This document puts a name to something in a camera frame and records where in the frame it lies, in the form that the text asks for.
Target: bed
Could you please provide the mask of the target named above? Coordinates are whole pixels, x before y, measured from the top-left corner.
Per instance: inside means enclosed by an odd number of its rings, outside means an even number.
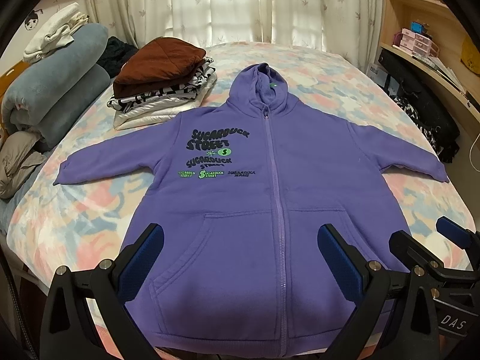
[[[374,125],[433,152],[409,117],[339,55],[245,42],[212,47],[207,55],[215,60],[218,81],[202,106],[225,102],[238,72],[265,61],[286,79],[290,92],[309,106],[354,123]],[[18,203],[8,226],[9,248],[47,286],[60,265],[83,270],[94,268],[102,259],[114,259],[135,208],[153,180],[151,173],[138,171],[82,185],[52,186],[60,163],[69,154],[131,132],[112,127],[114,112],[106,106],[111,95],[110,86],[54,150]],[[435,222],[443,215],[475,230],[473,218],[454,186],[397,168],[384,177],[414,238],[440,257],[446,267],[466,269],[465,253],[435,232]],[[89,306],[106,347],[119,356],[95,303]]]

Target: green oval logo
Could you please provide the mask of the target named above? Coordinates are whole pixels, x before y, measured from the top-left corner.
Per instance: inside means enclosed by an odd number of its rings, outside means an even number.
[[[230,149],[218,149],[217,154],[225,157],[227,155],[230,155],[231,152],[232,150]]]

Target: yellow object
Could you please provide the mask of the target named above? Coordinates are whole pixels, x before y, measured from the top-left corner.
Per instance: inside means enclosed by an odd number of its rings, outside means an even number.
[[[0,77],[0,125],[2,129],[2,143],[5,142],[5,140],[8,138],[8,132],[5,129],[5,126],[3,125],[2,122],[2,101],[3,101],[3,95],[7,91],[8,87],[11,85],[12,82],[15,81],[15,79],[20,76],[27,67],[30,65],[20,61],[14,66],[12,66],[10,69],[7,70],[7,72]]]
[[[480,76],[480,52],[477,50],[468,35],[465,36],[465,40],[462,44],[461,61],[472,72]]]

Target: silver bolt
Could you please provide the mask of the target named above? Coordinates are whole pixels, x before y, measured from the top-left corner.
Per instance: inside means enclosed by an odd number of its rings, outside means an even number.
[[[112,261],[111,259],[103,259],[98,266],[100,269],[109,269],[112,266]]]
[[[425,274],[425,271],[423,270],[423,268],[418,265],[413,269],[413,271],[417,276],[423,276]]]
[[[62,276],[66,271],[67,271],[67,267],[64,265],[61,265],[57,268],[56,273],[57,275]]]
[[[368,263],[368,266],[372,271],[380,271],[382,268],[382,264],[380,264],[378,261],[372,260]]]

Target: white curtain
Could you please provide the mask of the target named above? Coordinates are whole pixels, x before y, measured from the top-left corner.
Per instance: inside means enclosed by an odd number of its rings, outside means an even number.
[[[272,42],[344,56],[364,71],[373,61],[383,0],[86,0],[93,21],[142,47],[174,36],[200,47]]]

